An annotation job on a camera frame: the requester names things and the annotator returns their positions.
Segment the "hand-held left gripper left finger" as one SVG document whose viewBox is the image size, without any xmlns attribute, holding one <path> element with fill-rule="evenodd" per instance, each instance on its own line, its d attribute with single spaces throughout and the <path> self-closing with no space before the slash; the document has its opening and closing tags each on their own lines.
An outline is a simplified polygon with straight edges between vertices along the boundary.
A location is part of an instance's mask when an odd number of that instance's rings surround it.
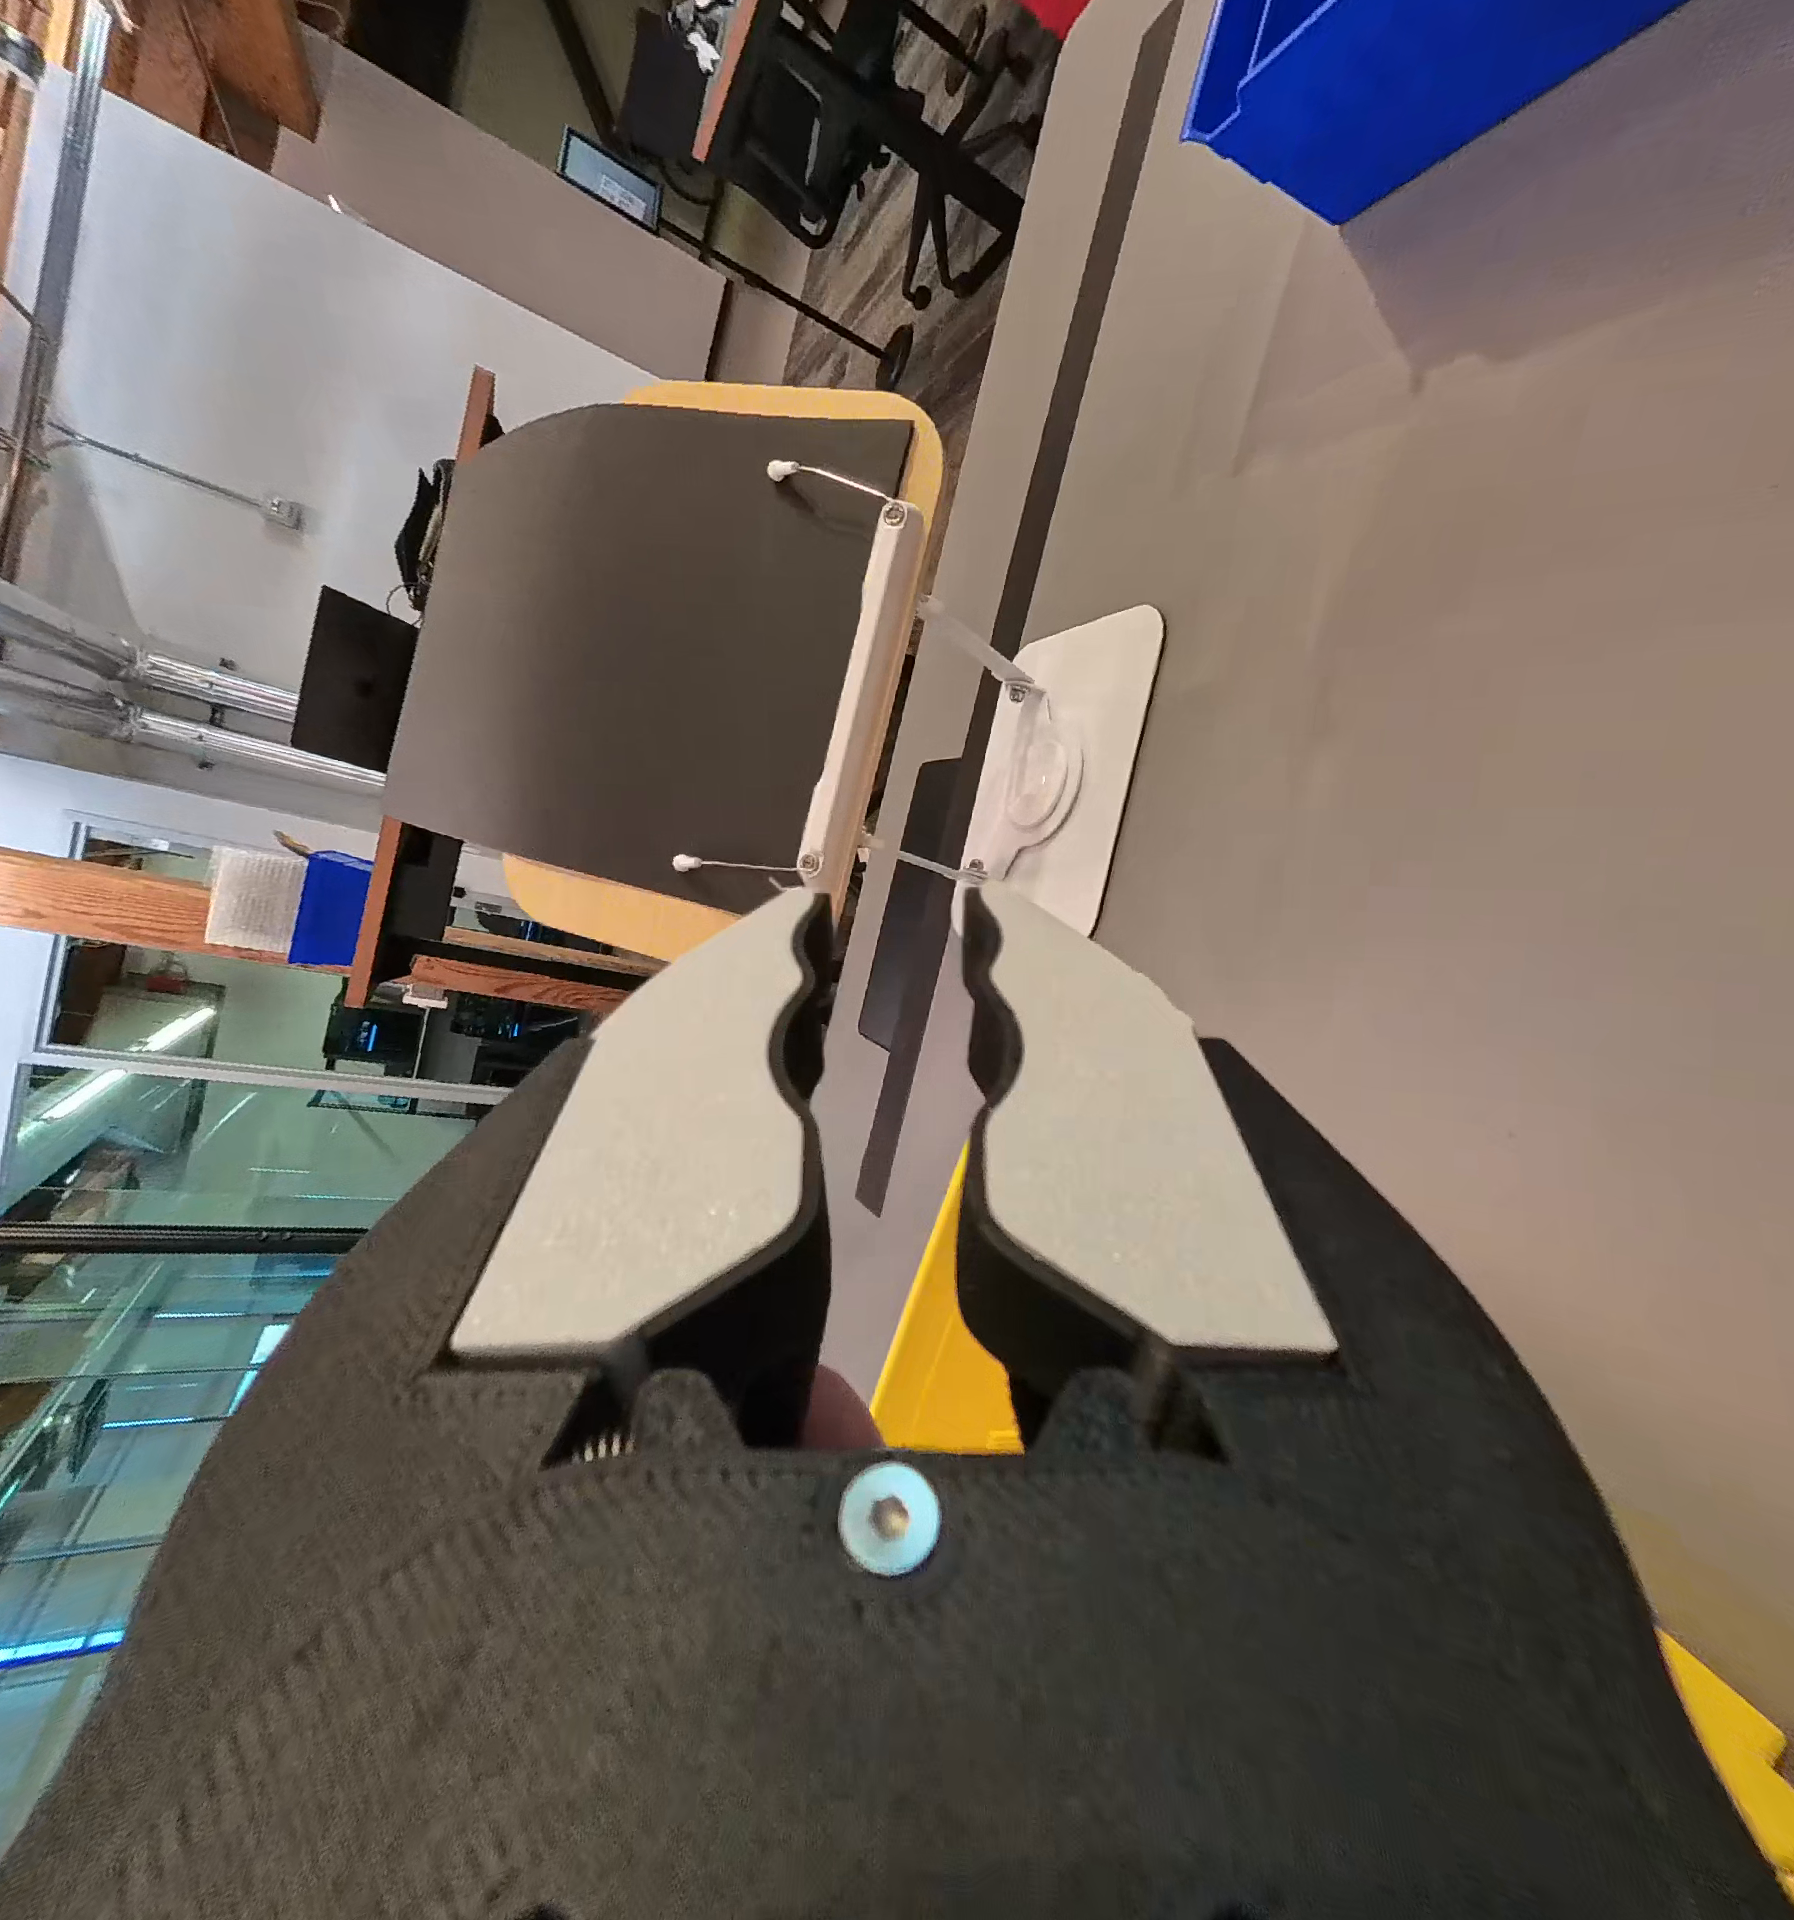
<svg viewBox="0 0 1794 1920">
<path fill-rule="evenodd" d="M 696 1373 L 743 1446 L 803 1435 L 830 1313 L 813 1090 L 835 914 L 785 891 L 689 951 L 580 1051 L 448 1357 L 592 1373 L 628 1418 Z"/>
</svg>

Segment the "brown wooden desk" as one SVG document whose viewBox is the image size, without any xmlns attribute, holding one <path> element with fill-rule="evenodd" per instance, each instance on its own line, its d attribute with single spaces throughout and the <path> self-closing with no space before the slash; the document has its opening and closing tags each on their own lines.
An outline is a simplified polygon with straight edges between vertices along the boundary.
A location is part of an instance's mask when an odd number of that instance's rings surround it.
<svg viewBox="0 0 1794 1920">
<path fill-rule="evenodd" d="M 650 956 L 456 925 L 458 858 L 462 840 L 381 818 L 341 1007 L 392 988 L 422 1007 L 488 996 L 606 1017 L 661 968 Z"/>
</svg>

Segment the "yellow plastic bin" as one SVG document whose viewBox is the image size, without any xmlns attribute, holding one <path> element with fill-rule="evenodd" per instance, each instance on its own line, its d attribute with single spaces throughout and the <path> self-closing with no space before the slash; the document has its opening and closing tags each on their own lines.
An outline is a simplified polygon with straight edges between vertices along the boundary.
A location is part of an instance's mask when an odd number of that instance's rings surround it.
<svg viewBox="0 0 1794 1920">
<path fill-rule="evenodd" d="M 957 1226 L 967 1156 L 957 1156 L 870 1415 L 911 1450 L 1019 1450 L 1003 1364 L 972 1339 L 957 1303 Z M 1788 1735 L 1672 1634 L 1658 1649 L 1700 1749 L 1794 1907 L 1794 1783 Z"/>
</svg>

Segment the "black table leg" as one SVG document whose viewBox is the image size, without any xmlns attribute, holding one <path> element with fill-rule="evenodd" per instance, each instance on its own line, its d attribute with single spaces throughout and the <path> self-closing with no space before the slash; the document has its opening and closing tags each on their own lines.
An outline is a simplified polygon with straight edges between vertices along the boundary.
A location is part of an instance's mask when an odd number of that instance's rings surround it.
<svg viewBox="0 0 1794 1920">
<path fill-rule="evenodd" d="M 911 1090 L 923 1057 L 933 988 L 950 938 L 954 879 L 939 873 L 950 849 L 961 757 L 933 757 L 916 767 L 911 809 L 899 833 L 899 860 L 890 873 L 870 974 L 859 999 L 859 1036 L 884 1048 L 877 1106 L 856 1173 L 856 1202 L 884 1213 Z"/>
</svg>

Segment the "glass railing panel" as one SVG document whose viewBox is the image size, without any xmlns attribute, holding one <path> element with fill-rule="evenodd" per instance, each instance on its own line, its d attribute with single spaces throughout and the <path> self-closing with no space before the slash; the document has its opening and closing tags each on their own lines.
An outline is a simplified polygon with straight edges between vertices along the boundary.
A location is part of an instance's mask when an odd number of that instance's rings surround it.
<svg viewBox="0 0 1794 1920">
<path fill-rule="evenodd" d="M 28 1068 L 0 1179 L 0 1679 L 105 1657 L 338 1254 L 500 1087 Z"/>
</svg>

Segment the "wooden table with black top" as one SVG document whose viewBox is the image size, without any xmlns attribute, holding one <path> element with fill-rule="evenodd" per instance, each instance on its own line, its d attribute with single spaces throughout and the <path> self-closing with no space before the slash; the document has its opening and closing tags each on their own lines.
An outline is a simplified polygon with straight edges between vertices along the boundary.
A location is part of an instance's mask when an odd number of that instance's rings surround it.
<svg viewBox="0 0 1794 1920">
<path fill-rule="evenodd" d="M 661 380 L 462 460 L 384 818 L 500 858 L 528 920 L 658 964 L 800 888 L 670 869 L 794 868 L 837 718 L 877 501 L 777 489 L 769 459 L 920 506 L 931 548 L 942 442 L 902 395 Z"/>
</svg>

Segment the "black monitor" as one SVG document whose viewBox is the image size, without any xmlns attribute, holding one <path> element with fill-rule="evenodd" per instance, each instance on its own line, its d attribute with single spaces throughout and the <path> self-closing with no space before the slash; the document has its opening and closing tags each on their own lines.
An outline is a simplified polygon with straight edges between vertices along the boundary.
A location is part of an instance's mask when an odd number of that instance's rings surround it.
<svg viewBox="0 0 1794 1920">
<path fill-rule="evenodd" d="M 288 743 L 384 772 L 406 707 L 420 623 L 331 584 L 317 597 Z"/>
</svg>

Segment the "wooden shelf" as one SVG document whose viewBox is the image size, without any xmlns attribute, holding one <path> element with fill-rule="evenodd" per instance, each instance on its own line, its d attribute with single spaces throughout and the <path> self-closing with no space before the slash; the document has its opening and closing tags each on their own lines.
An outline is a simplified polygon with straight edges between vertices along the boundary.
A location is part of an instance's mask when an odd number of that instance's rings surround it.
<svg viewBox="0 0 1794 1920">
<path fill-rule="evenodd" d="M 111 868 L 83 858 L 50 858 L 0 845 L 0 925 L 83 942 L 144 946 L 170 953 L 241 956 L 292 967 L 256 953 L 204 942 L 208 878 L 184 879 L 138 868 Z"/>
</svg>

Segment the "blue-framed sign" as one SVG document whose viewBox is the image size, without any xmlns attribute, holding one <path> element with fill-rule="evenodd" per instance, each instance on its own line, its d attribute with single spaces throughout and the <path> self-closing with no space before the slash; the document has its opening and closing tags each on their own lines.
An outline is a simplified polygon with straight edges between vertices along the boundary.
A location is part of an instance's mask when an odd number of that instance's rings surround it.
<svg viewBox="0 0 1794 1920">
<path fill-rule="evenodd" d="M 573 126 L 562 129 L 554 173 L 592 203 L 609 205 L 638 229 L 664 229 L 664 183 L 596 142 L 592 135 L 579 134 Z"/>
</svg>

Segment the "black office chair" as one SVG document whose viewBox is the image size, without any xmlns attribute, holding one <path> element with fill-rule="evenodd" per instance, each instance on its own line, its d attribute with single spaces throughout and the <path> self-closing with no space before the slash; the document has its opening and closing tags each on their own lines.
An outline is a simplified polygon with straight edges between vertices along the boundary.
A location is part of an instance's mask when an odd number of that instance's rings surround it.
<svg viewBox="0 0 1794 1920">
<path fill-rule="evenodd" d="M 957 70 L 954 117 L 926 120 L 926 96 L 897 74 L 899 42 L 920 37 Z M 807 252 L 825 252 L 868 174 L 897 163 L 915 180 L 899 295 L 926 310 L 923 254 L 954 297 L 977 295 L 1012 252 L 1022 197 L 983 156 L 1033 148 L 1036 114 L 983 126 L 999 84 L 1030 84 L 1033 64 L 1005 31 L 967 45 L 926 2 L 762 2 L 737 103 L 707 170 L 746 192 Z"/>
</svg>

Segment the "wood-edged desk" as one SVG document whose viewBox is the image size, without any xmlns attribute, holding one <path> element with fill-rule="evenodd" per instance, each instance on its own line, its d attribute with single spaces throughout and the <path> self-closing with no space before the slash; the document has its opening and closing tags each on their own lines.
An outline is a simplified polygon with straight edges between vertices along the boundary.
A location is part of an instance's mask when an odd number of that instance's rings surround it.
<svg viewBox="0 0 1794 1920">
<path fill-rule="evenodd" d="M 683 40 L 707 76 L 694 129 L 694 159 L 704 167 L 715 159 L 720 120 L 737 103 L 737 74 L 757 12 L 762 2 L 694 2 L 683 23 Z"/>
</svg>

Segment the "metal strut channel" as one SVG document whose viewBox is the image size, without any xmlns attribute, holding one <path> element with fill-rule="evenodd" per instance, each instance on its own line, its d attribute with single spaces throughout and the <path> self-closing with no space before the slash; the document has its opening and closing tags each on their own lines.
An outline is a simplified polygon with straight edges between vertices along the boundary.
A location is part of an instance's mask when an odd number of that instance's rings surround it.
<svg viewBox="0 0 1794 1920">
<path fill-rule="evenodd" d="M 87 190 L 103 109 L 111 49 L 116 34 L 130 34 L 130 15 L 116 2 L 83 2 L 77 58 L 71 66 L 71 100 L 55 147 L 55 170 L 46 203 L 46 236 L 40 250 L 35 295 L 31 297 L 28 347 L 15 372 L 14 449 L 8 479 L 24 480 L 32 449 L 46 432 L 46 405 L 62 351 L 71 285 L 77 271 Z"/>
</svg>

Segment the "blue plastic bin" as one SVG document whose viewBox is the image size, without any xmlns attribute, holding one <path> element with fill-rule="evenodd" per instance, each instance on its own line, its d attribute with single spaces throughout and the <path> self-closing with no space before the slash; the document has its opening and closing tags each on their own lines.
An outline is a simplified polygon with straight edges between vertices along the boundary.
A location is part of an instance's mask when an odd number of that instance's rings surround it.
<svg viewBox="0 0 1794 1920">
<path fill-rule="evenodd" d="M 1216 2 L 1178 138 L 1352 222 L 1679 2 Z"/>
</svg>

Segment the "clear suction cup mount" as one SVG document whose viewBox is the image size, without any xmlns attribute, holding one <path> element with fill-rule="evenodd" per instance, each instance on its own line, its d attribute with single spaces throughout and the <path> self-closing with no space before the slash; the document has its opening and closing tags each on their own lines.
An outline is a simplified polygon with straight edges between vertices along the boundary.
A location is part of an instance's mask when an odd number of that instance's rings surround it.
<svg viewBox="0 0 1794 1920">
<path fill-rule="evenodd" d="M 1067 822 L 1078 795 L 1084 743 L 1055 713 L 1049 683 L 999 655 L 936 594 L 923 594 L 916 611 L 933 636 L 957 644 L 992 679 L 989 733 L 957 873 L 1003 879 L 1022 849 Z"/>
</svg>

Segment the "silver ventilation duct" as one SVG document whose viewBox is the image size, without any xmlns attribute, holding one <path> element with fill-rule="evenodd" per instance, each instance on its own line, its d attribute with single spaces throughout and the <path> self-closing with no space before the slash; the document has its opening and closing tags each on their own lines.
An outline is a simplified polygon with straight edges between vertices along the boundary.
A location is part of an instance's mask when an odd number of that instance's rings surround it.
<svg viewBox="0 0 1794 1920">
<path fill-rule="evenodd" d="M 298 693 L 288 687 L 249 679 L 221 663 L 160 655 L 133 636 L 61 611 L 2 578 L 0 636 L 136 692 L 173 693 L 204 707 L 247 709 L 277 723 L 294 720 Z"/>
<path fill-rule="evenodd" d="M 152 748 L 167 755 L 204 757 L 208 764 L 238 764 L 288 779 L 331 782 L 344 791 L 381 795 L 384 772 L 336 757 L 304 755 L 292 743 L 212 728 L 205 720 L 173 718 L 138 707 L 103 687 L 80 687 L 40 676 L 0 661 L 0 718 L 111 738 L 116 743 Z"/>
</svg>

